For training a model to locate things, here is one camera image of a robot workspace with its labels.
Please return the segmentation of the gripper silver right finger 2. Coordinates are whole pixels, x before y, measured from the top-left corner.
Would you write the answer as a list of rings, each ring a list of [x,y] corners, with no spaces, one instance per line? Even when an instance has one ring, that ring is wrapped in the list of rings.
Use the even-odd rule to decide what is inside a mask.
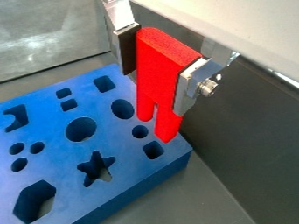
[[[239,53],[210,38],[204,38],[200,46],[202,58],[198,58],[180,72],[176,82],[172,110],[183,116],[196,101],[196,97],[214,95],[218,83],[211,79],[226,68]]]

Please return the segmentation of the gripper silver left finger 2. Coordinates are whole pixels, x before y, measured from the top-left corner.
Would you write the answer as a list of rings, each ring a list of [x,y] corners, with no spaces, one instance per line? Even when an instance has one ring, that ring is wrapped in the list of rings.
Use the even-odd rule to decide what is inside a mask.
[[[111,51],[124,75],[136,70],[136,33],[142,25],[135,21],[128,0],[99,0],[104,9]]]

